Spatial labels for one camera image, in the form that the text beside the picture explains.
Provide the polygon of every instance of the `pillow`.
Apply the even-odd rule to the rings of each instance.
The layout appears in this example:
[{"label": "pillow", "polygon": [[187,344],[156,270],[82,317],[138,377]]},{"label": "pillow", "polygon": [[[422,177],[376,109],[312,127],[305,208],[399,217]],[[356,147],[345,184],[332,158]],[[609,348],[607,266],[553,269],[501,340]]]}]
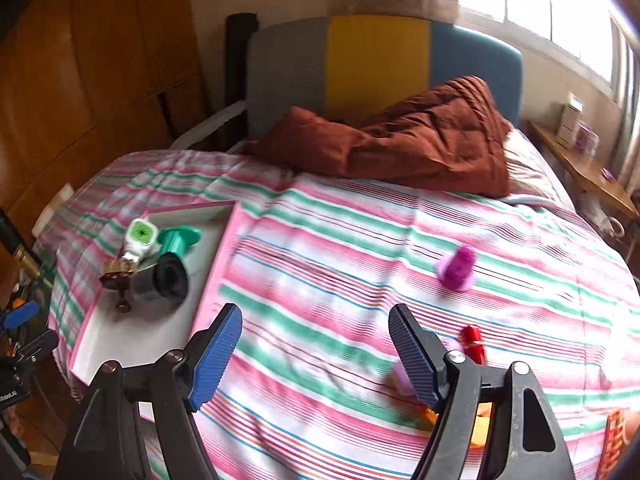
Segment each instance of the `pillow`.
[{"label": "pillow", "polygon": [[574,204],[560,180],[524,134],[512,129],[504,141],[510,193],[548,198],[575,212]]}]

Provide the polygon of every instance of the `wire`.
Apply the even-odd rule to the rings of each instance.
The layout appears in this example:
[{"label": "wire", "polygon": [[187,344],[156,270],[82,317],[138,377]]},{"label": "wire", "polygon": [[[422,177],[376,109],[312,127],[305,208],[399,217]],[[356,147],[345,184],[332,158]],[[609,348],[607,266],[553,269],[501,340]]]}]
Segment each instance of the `wire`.
[{"label": "wire", "polygon": [[66,424],[62,421],[62,419],[58,416],[58,414],[56,413],[56,410],[53,409],[53,405],[49,402],[49,399],[47,398],[47,396],[44,394],[44,391],[42,389],[42,386],[40,386],[40,381],[38,380],[38,378],[36,377],[36,373],[34,371],[33,373],[33,382],[36,383],[36,388],[38,389],[38,393],[40,394],[40,396],[42,397],[42,400],[44,400],[44,403],[47,405],[47,408],[49,409],[49,411],[51,412],[51,415],[53,415],[57,421],[62,424],[65,428],[66,428]]},{"label": "wire", "polygon": [[44,431],[42,431],[36,424],[34,424],[33,422],[31,422],[28,418],[26,418],[24,415],[18,413],[18,416],[27,424],[29,424],[34,430],[36,430],[39,434],[41,434],[44,438],[46,438],[49,443],[55,448],[55,450],[58,452],[58,454],[60,454],[60,448],[58,446],[56,446],[56,444],[53,442],[53,440],[50,439],[49,435],[47,435]]}]

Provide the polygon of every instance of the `screw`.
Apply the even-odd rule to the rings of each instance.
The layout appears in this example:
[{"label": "screw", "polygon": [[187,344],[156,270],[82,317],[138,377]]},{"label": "screw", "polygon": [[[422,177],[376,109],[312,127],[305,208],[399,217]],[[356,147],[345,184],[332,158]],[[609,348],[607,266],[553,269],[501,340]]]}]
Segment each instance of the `screw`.
[{"label": "screw", "polygon": [[449,361],[458,364],[463,363],[466,360],[466,356],[460,350],[452,350],[451,352],[448,352],[447,357],[449,358]]},{"label": "screw", "polygon": [[107,361],[102,364],[102,366],[100,367],[100,370],[105,374],[112,374],[114,373],[114,371],[117,370],[117,368],[118,368],[117,361]]},{"label": "screw", "polygon": [[516,361],[513,364],[513,371],[520,375],[527,375],[529,373],[529,365],[522,361]]},{"label": "screw", "polygon": [[182,361],[184,357],[184,352],[182,350],[169,350],[166,354],[164,354],[164,358],[170,363],[179,363]]}]

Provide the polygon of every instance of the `magenta toy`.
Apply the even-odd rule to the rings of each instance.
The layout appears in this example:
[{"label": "magenta toy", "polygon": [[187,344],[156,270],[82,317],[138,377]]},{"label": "magenta toy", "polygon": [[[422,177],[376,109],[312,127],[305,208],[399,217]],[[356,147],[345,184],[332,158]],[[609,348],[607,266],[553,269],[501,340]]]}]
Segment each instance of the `magenta toy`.
[{"label": "magenta toy", "polygon": [[436,275],[442,285],[450,290],[468,290],[474,284],[476,252],[468,245],[462,245],[453,256],[440,260]]}]

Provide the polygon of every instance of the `headboard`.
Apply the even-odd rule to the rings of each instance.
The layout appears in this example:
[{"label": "headboard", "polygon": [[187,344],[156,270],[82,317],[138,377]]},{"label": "headboard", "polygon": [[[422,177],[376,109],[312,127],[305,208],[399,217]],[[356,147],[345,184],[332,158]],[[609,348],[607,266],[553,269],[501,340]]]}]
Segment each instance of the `headboard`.
[{"label": "headboard", "polygon": [[518,121],[522,55],[480,32],[398,16],[311,18],[264,28],[247,56],[248,136],[291,106],[357,121],[465,75],[484,79],[498,110]]}]

